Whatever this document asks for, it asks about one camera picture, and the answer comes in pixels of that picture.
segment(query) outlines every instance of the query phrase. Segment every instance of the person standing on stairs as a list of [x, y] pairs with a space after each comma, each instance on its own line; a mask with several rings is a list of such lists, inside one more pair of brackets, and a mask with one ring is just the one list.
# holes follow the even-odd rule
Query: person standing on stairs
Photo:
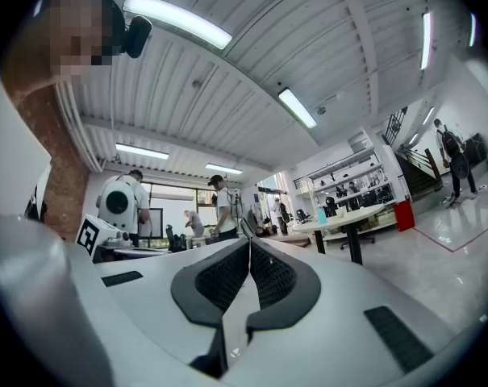
[[477, 187], [475, 186], [475, 180], [471, 173], [471, 168], [468, 165], [467, 158], [465, 157], [465, 142], [461, 138], [460, 134], [452, 133], [440, 119], [434, 120], [436, 131], [437, 147], [440, 150], [440, 155], [443, 158], [443, 165], [445, 168], [450, 168], [453, 182], [453, 192], [450, 199], [446, 202], [446, 207], [450, 207], [455, 202], [461, 202], [459, 197], [461, 196], [461, 178], [458, 174], [463, 172], [464, 177], [468, 178], [469, 188], [471, 189], [471, 198], [478, 196]]

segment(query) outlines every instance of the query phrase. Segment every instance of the person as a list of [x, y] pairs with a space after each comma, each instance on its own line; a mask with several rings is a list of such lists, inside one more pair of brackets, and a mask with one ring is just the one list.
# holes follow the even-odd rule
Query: person
[[113, 0], [46, 0], [20, 26], [0, 59], [0, 214], [24, 213], [51, 160], [19, 116], [20, 103], [38, 89], [107, 61], [123, 46], [124, 36], [123, 12]]
[[287, 234], [286, 223], [285, 220], [283, 219], [283, 212], [285, 211], [282, 211], [282, 204], [280, 203], [279, 197], [275, 197], [274, 199], [273, 212], [274, 212], [274, 216], [277, 219], [277, 223], [279, 224], [279, 229], [282, 231], [283, 235], [286, 235]]
[[219, 221], [215, 227], [215, 235], [219, 236], [220, 241], [238, 238], [236, 221], [231, 216], [232, 201], [226, 182], [220, 175], [214, 175], [208, 185], [213, 186], [217, 191], [217, 215]]
[[[133, 217], [133, 222], [131, 225], [131, 230], [129, 232], [129, 238], [132, 241], [132, 245], [134, 247], [140, 246], [140, 237], [138, 235], [138, 223], [146, 223], [150, 219], [150, 210], [149, 208], [149, 199], [148, 193], [145, 188], [141, 185], [141, 181], [144, 179], [144, 175], [138, 169], [133, 169], [127, 175], [122, 176], [113, 176], [110, 177], [102, 187], [102, 191], [108, 186], [111, 182], [121, 181], [129, 184], [131, 189], [134, 193], [134, 197], [136, 199], [136, 207], [135, 213]], [[100, 207], [100, 201], [102, 199], [102, 194], [100, 194], [97, 198], [97, 208]]]
[[191, 227], [195, 238], [202, 236], [202, 234], [204, 234], [204, 226], [202, 225], [198, 213], [194, 210], [185, 210], [185, 216], [188, 218], [185, 228]]
[[[452, 182], [453, 182], [453, 192], [452, 196], [446, 202], [446, 207], [450, 207], [454, 202], [457, 202], [461, 195], [461, 180], [456, 174], [457, 168], [454, 168], [454, 165], [458, 165], [457, 162], [465, 162], [467, 161], [457, 159], [460, 158], [462, 154], [464, 159], [464, 151], [465, 151], [465, 143], [460, 134], [452, 133], [448, 130], [448, 128], [443, 125], [440, 119], [434, 120], [434, 126], [436, 127], [436, 142], [437, 147], [439, 148], [441, 158], [443, 160], [443, 165], [445, 168], [451, 168], [450, 173], [452, 174]], [[473, 179], [473, 174], [471, 173], [471, 168], [468, 167], [468, 183], [469, 188], [471, 189], [471, 198], [476, 198], [478, 196], [477, 187], [475, 186], [475, 180]]]

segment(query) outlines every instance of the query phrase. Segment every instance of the red bin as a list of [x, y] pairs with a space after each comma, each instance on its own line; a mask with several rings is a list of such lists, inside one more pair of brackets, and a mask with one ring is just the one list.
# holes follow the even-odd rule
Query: red bin
[[409, 199], [394, 204], [394, 214], [398, 223], [398, 231], [405, 231], [415, 226], [414, 214], [412, 214], [412, 206]]

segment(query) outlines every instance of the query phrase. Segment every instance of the table leg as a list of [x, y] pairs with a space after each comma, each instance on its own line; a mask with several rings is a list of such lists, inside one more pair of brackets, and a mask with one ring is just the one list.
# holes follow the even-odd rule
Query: table leg
[[346, 226], [349, 241], [349, 252], [351, 254], [351, 261], [362, 265], [362, 252], [360, 249], [360, 241], [358, 240], [357, 225], [350, 223]]
[[326, 251], [324, 251], [323, 234], [321, 231], [315, 231], [315, 243], [317, 243], [317, 251], [319, 251], [320, 254], [325, 254]]

